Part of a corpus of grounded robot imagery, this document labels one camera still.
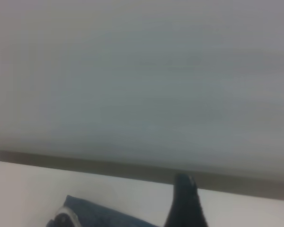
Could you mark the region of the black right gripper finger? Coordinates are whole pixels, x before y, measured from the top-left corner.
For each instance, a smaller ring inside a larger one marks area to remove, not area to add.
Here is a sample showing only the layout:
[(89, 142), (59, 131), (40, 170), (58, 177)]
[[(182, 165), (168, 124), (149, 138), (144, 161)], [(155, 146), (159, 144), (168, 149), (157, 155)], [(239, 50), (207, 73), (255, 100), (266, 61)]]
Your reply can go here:
[(187, 174), (177, 174), (173, 201), (166, 227), (208, 227), (195, 180)]

